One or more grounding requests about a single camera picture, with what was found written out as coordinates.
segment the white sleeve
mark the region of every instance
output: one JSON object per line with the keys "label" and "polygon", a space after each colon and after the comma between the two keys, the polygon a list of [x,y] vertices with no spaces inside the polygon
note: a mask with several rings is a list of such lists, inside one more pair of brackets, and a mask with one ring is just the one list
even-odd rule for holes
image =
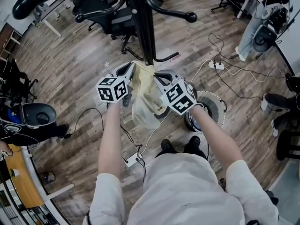
{"label": "white sleeve", "polygon": [[90,206],[91,225],[121,225],[124,220],[125,206],[119,179],[112,174],[99,174]]}
{"label": "white sleeve", "polygon": [[227,169],[226,191],[242,204],[246,223],[250,220],[257,220],[260,225],[278,223],[277,207],[273,205],[244,160],[234,162]]}

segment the white cable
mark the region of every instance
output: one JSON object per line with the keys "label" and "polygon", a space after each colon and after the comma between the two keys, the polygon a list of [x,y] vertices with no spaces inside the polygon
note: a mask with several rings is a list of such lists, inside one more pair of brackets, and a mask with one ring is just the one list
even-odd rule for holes
{"label": "white cable", "polygon": [[249,72],[249,73],[253,76],[253,78],[254,78],[256,81],[258,81],[258,82],[264,82],[264,81],[266,81],[266,79],[267,79],[267,77],[268,77],[270,71],[271,71],[273,68],[277,68],[277,69],[280,71],[282,77],[283,77],[284,79],[286,79],[285,76],[283,75],[283,73],[281,72],[281,70],[280,70],[278,67],[276,67],[276,66],[273,66],[273,67],[268,71],[268,73],[267,73],[265,79],[262,80],[262,81],[257,80],[257,79],[254,77],[253,73],[251,73],[249,70],[247,70],[247,69],[245,69],[245,68],[240,69],[240,70],[237,71],[236,73],[231,73],[231,72],[228,70],[228,68],[226,68],[226,67],[224,67],[224,68],[225,68],[231,75],[236,75],[237,73],[239,73],[239,72],[242,71],[242,70],[247,71],[247,72]]}
{"label": "white cable", "polygon": [[211,61],[212,62],[212,60],[211,59],[207,59],[207,60],[205,60],[204,62],[203,62],[203,64],[200,66],[200,68],[199,68],[199,70],[195,73],[195,75],[193,76],[193,78],[192,78],[192,80],[191,80],[191,82],[193,81],[193,79],[196,77],[196,75],[199,73],[199,71],[200,71],[200,69],[202,68],[202,66],[207,62],[207,61]]}
{"label": "white cable", "polygon": [[[194,79],[194,78],[196,77],[196,75],[199,73],[199,71],[200,71],[200,69],[202,68],[202,66],[203,66],[207,61],[211,61],[211,62],[212,62],[211,59],[205,60],[205,61],[201,64],[201,66],[200,66],[200,68],[198,69],[198,71],[197,71],[197,72],[195,73],[195,75],[193,76],[191,82],[193,81],[193,79]],[[167,118],[167,116],[169,116],[169,114],[171,113],[171,111],[172,111],[172,110],[170,110],[170,112],[165,116],[165,118],[161,121],[160,124],[162,124],[162,123],[164,122],[164,120]],[[154,134],[154,132],[156,131],[156,129],[154,129],[153,132],[151,133],[150,137],[149,137],[148,140],[147,140],[146,146],[145,146],[144,150],[141,152],[141,154],[143,154],[143,153],[146,151],[147,146],[148,146],[148,143],[149,143],[149,141],[150,141],[150,138],[152,137],[152,135]]]}

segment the white power strip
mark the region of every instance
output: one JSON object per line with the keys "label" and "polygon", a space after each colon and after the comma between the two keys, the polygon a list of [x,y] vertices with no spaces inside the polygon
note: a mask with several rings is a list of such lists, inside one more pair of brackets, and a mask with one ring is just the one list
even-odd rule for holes
{"label": "white power strip", "polygon": [[140,159],[137,157],[137,152],[132,155],[130,158],[128,158],[126,160],[126,162],[124,161],[124,163],[126,164],[127,167],[131,167],[133,164],[137,163],[137,161],[139,161]]}
{"label": "white power strip", "polygon": [[216,66],[217,70],[224,70],[224,64],[223,63],[219,64],[218,62],[216,62],[216,64],[214,64],[213,61],[210,61],[210,63],[208,64],[208,66],[210,68],[212,68],[212,69],[215,69],[215,66]]}

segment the wooden floor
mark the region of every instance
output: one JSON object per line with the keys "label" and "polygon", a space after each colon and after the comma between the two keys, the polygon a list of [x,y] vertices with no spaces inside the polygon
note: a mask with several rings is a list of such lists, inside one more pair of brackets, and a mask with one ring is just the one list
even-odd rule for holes
{"label": "wooden floor", "polygon": [[[203,60],[212,59],[217,54],[216,48],[208,42],[211,32],[224,40],[224,56],[234,53],[249,20],[236,19],[230,7],[212,14],[210,9],[218,3],[219,0],[165,0],[163,8],[194,11],[198,20],[187,23],[179,18],[154,13],[157,56],[162,58],[175,51],[180,53],[170,61],[156,64],[156,69],[175,69],[189,81]],[[62,33],[62,37],[57,38],[44,24],[31,27],[21,39],[15,57],[20,70],[25,71],[29,78],[39,80],[34,85],[37,101],[53,106],[58,115],[57,121],[70,124],[70,130],[73,131],[78,116],[85,109],[96,107],[102,113],[106,111],[106,105],[100,103],[94,89],[100,77],[134,58],[130,54],[121,54],[120,39],[111,40],[99,26],[88,32],[89,22],[76,23],[70,9],[63,7],[61,10],[60,19],[50,19],[50,22]],[[137,39],[131,40],[128,45],[141,54]],[[219,41],[217,45],[221,47],[222,43]],[[252,56],[245,63],[238,58],[231,60],[231,63],[263,73],[267,73],[273,65],[283,73],[288,70],[275,48],[259,60],[254,60]],[[225,66],[232,73],[237,71],[234,67]],[[267,92],[291,95],[284,79],[267,78],[266,82],[256,82],[244,71],[235,76],[225,70],[219,73],[241,96],[262,96]],[[281,76],[276,69],[270,75]],[[236,140],[254,176],[267,188],[286,163],[276,159],[277,140],[272,136],[270,127],[271,119],[280,113],[270,110],[262,112],[260,99],[238,98],[207,66],[194,79],[194,84],[198,90],[211,91],[226,101],[228,112],[224,130]],[[152,130],[139,126],[138,121],[131,119],[131,107],[122,109],[121,122],[136,143],[145,145]],[[170,139],[180,151],[181,144],[193,135],[185,128],[182,117],[171,113],[154,133],[143,154],[146,164],[149,165],[160,151],[162,139]],[[78,130],[70,139],[55,138],[32,150],[37,170],[53,171],[56,175],[56,181],[46,187],[48,192],[69,183],[75,184],[74,188],[53,199],[71,224],[82,222],[92,201],[101,137],[100,116],[96,111],[90,111],[79,121]],[[125,158],[136,152],[136,147],[124,134],[122,147]],[[224,176],[224,171],[213,156],[210,162],[217,176]],[[142,167],[136,164],[132,169],[127,169],[124,165],[121,182],[129,210],[142,194]]]}

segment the white t-shirt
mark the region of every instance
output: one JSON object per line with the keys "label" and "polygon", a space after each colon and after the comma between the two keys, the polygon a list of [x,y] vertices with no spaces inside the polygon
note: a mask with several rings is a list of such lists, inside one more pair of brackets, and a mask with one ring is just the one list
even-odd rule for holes
{"label": "white t-shirt", "polygon": [[[245,161],[226,171],[226,192],[210,164],[193,154],[163,154],[149,166],[144,193],[132,207],[127,225],[244,225],[258,220],[275,225],[278,210]],[[91,225],[121,225],[125,208],[120,181],[97,176],[90,207]]]}

